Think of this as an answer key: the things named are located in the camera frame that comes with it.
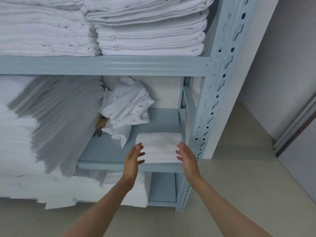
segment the tiled wall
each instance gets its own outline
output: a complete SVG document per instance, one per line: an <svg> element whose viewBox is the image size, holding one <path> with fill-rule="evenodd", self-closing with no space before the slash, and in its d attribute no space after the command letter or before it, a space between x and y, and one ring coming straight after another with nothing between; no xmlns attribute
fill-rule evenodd
<svg viewBox="0 0 316 237"><path fill-rule="evenodd" d="M103 76L105 86L112 90L115 87L115 76ZM177 76L132 76L141 81L155 101L155 108L178 108L181 78Z"/></svg>

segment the floor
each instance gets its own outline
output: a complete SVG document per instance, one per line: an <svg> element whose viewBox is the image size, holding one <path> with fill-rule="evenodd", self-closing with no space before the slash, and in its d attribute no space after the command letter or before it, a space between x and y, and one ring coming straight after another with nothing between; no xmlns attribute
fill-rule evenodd
<svg viewBox="0 0 316 237"><path fill-rule="evenodd" d="M274 237L315 236L316 205L272 152L272 140L237 103L203 177L231 204ZM60 236L91 204L55 210L32 200L0 199L0 235ZM183 213L172 208L121 206L105 236L222 236L193 191Z"/></svg>

